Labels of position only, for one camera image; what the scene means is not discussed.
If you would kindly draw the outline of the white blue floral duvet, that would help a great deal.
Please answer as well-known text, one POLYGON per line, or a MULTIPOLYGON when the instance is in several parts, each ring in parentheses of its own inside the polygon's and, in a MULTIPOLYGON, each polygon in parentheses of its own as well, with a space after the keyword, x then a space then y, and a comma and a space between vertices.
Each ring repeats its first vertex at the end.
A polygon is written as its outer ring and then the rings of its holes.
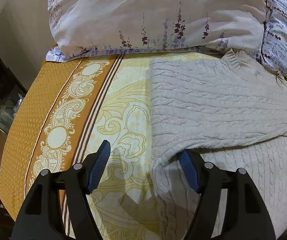
POLYGON ((267 0, 261 64, 287 78, 287 0, 267 0))

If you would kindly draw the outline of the white floral pillow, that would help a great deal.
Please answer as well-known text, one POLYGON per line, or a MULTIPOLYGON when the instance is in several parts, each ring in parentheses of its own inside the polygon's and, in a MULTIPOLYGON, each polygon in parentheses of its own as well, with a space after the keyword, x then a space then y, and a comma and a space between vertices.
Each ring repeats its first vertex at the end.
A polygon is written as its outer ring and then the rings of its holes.
POLYGON ((119 53, 259 53, 267 0, 48 0, 48 61, 119 53))

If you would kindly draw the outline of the yellow orange patterned bedsheet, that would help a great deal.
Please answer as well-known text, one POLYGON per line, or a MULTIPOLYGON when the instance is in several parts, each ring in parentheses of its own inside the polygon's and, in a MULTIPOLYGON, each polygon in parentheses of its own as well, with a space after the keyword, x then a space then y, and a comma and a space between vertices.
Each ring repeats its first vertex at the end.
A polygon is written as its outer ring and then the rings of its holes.
POLYGON ((16 218, 39 172, 67 170, 97 151, 111 156, 87 197, 104 239, 162 239, 150 178, 149 64, 155 54, 44 62, 3 150, 0 198, 16 218))

